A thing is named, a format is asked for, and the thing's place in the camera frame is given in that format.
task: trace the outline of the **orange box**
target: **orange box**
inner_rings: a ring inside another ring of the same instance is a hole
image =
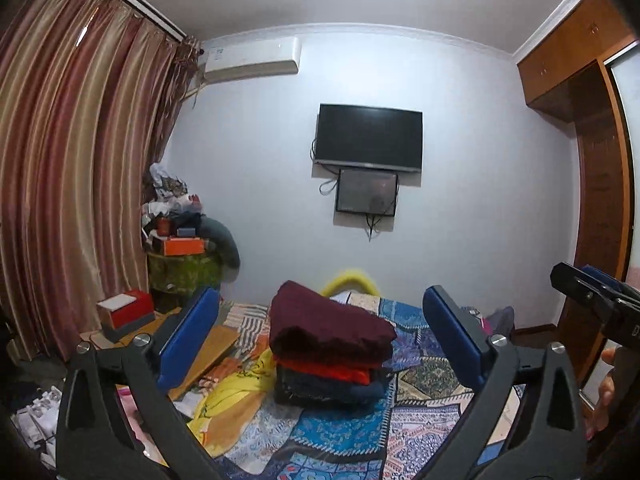
[[[169,238],[162,242],[164,256],[185,256],[186,254],[202,254],[204,240],[202,238]]]

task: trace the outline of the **hand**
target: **hand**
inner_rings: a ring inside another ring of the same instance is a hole
[[[602,351],[600,357],[604,362],[606,362],[606,364],[613,366],[613,359],[615,355],[615,348],[607,348]],[[607,424],[609,423],[609,405],[613,400],[614,393],[615,387],[613,379],[611,378],[611,373],[609,373],[600,383],[600,387],[598,388],[598,403],[593,410],[591,419],[586,421],[587,440],[591,440],[593,435],[607,427]]]

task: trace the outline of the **black tv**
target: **black tv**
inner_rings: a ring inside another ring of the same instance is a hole
[[[422,171],[422,112],[321,104],[314,161]]]
[[[343,213],[395,216],[398,174],[390,171],[340,168],[335,210]]]

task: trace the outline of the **curtain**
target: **curtain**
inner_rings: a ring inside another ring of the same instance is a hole
[[[178,113],[182,107],[182,98],[185,95],[189,82],[198,71],[198,56],[200,55],[200,43],[194,38],[185,38],[178,46],[174,62],[162,89],[160,112],[156,114],[154,132],[148,149],[146,168],[154,162],[160,162],[164,155],[164,149],[169,141],[169,136],[175,126]],[[147,171],[143,179],[143,202],[149,202],[156,197],[153,180]]]
[[[67,359],[97,301],[147,289],[142,177],[177,50],[120,0],[30,0],[2,38],[0,300],[23,357]]]

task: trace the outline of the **wooden board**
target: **wooden board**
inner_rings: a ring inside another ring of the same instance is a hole
[[[237,339],[238,331],[235,329],[223,325],[213,326],[182,384],[169,390],[169,398],[178,399],[231,348]]]
[[[134,330],[133,332],[129,332],[126,336],[123,336],[118,341],[117,344],[120,345],[120,346],[126,346],[138,334],[150,334],[150,335],[153,335],[156,332],[156,330],[158,330],[158,328],[160,328],[160,325],[162,325],[162,323],[167,318],[167,316],[170,316],[171,314],[178,314],[179,312],[180,312],[180,308],[179,307],[178,308],[174,308],[173,310],[170,310],[166,314],[161,314],[160,312],[156,312],[155,313],[156,314],[156,318],[153,321],[151,321],[150,323],[147,323],[145,326],[142,326],[137,330]]]

